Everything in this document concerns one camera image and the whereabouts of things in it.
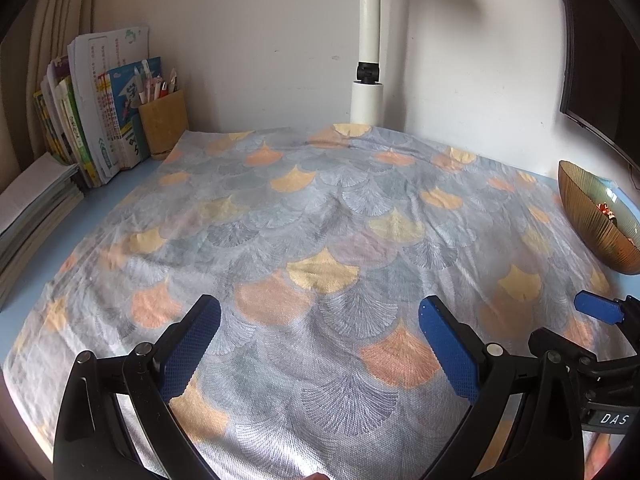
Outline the amber ribbed glass bowl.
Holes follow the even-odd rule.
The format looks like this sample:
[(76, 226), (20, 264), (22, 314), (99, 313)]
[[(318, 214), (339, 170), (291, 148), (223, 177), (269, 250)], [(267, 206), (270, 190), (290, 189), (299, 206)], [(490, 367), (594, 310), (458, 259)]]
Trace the amber ribbed glass bowl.
[[(568, 160), (559, 161), (558, 182), (566, 218), (593, 255), (618, 273), (638, 274), (639, 214), (623, 192)], [(598, 211), (598, 203), (610, 206), (617, 224)]]

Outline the red suit black hair figure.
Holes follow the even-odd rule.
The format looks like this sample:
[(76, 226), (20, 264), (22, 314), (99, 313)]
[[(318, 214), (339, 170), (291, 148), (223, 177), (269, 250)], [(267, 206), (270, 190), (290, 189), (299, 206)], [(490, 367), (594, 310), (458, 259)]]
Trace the red suit black hair figure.
[(612, 211), (612, 209), (610, 208), (610, 206), (608, 206), (607, 203), (598, 203), (597, 208), (601, 214), (604, 214), (605, 217), (608, 218), (608, 220), (610, 220), (614, 224), (617, 224), (616, 215), (614, 214), (614, 211)]

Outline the patterned blue fabric cloth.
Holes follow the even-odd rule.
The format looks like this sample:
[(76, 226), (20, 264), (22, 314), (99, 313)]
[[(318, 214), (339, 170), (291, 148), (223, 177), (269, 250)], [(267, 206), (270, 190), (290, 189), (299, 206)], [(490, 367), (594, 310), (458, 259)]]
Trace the patterned blue fabric cloth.
[(615, 358), (581, 290), (637, 295), (552, 180), (379, 128), (184, 134), (44, 286), (3, 364), (51, 451), (73, 360), (153, 341), (203, 295), (221, 326), (170, 404), (224, 479), (415, 479), (466, 410), (419, 330), (439, 297), (524, 354), (548, 327)]

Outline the flat stacked magazines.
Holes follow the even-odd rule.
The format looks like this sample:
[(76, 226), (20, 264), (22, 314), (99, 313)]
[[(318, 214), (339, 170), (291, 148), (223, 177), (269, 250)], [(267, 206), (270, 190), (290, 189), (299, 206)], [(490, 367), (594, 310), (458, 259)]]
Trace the flat stacked magazines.
[(30, 259), (84, 199), (78, 167), (44, 154), (1, 194), (1, 307)]

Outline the brown pen holder box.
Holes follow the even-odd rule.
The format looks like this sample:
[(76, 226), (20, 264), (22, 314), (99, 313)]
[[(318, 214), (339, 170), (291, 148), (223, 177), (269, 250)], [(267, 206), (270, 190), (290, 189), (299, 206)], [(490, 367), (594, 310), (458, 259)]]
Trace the brown pen holder box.
[(139, 114), (152, 159), (165, 159), (189, 129), (183, 90), (140, 106)]

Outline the white lamp pole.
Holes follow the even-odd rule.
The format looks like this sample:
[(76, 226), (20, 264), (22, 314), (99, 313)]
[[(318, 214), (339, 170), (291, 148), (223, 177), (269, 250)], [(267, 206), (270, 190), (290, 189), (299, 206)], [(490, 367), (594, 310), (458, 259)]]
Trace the white lamp pole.
[(380, 126), (383, 85), (380, 83), (381, 0), (359, 0), (358, 65), (352, 83), (350, 121)]

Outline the upright books stack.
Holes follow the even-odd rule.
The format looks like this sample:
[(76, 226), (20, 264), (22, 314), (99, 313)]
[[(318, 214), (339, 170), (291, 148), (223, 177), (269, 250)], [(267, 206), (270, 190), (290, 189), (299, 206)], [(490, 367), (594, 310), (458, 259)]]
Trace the upright books stack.
[(134, 25), (74, 38), (50, 61), (34, 94), (49, 150), (78, 167), (87, 188), (150, 157), (139, 107), (160, 78), (150, 30)]

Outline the beige curtain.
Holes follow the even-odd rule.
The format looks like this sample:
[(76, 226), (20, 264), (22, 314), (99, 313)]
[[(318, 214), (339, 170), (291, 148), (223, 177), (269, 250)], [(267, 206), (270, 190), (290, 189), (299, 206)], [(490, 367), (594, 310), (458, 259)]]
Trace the beige curtain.
[(44, 153), (32, 95), (49, 62), (93, 29), (93, 0), (1, 0), (1, 170), (13, 177)]

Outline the black wall television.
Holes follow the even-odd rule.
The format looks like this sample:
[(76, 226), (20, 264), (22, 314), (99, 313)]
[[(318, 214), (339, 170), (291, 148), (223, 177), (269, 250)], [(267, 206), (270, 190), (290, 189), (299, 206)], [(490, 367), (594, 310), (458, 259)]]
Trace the black wall television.
[(562, 0), (560, 111), (639, 167), (639, 0)]

